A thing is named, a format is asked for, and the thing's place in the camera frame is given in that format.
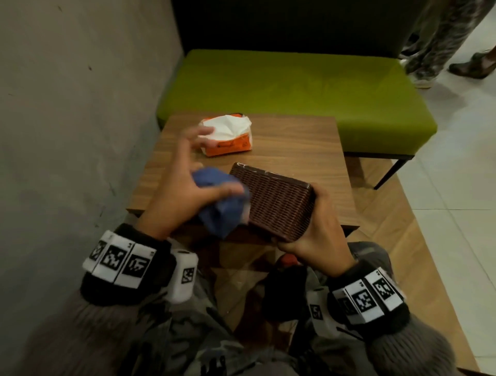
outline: brown woven box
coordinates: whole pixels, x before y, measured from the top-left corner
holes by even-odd
[[[249,224],[285,242],[294,242],[306,231],[315,204],[310,184],[242,163],[230,172],[251,194]]]

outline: orange tissue package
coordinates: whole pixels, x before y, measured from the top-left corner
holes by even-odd
[[[202,148],[207,157],[248,151],[253,146],[251,121],[248,116],[242,114],[218,116],[203,119],[200,125],[214,127],[215,131],[204,137],[219,142],[216,147]]]

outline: hand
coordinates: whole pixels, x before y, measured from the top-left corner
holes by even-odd
[[[199,137],[213,131],[211,126],[196,126],[181,134],[170,169],[163,174],[150,204],[134,226],[137,230],[164,240],[172,231],[194,217],[202,207],[245,193],[241,183],[224,183],[206,188],[199,188],[195,184],[191,172],[203,168],[203,165],[191,161],[191,149],[215,147],[216,141]]]
[[[339,277],[356,264],[329,193],[312,184],[316,194],[310,225],[301,238],[293,243],[278,243],[278,248],[292,253],[314,269],[329,277]]]

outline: brown shoe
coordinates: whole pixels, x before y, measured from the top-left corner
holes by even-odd
[[[487,52],[477,52],[472,56],[469,62],[451,64],[448,68],[448,71],[462,77],[471,77],[477,79],[486,78],[494,71],[494,69],[496,69],[496,62],[494,62],[487,68],[482,68],[482,58],[486,55]]]

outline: dark backrest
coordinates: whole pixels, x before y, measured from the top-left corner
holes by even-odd
[[[395,58],[428,0],[172,0],[185,54],[227,49]]]

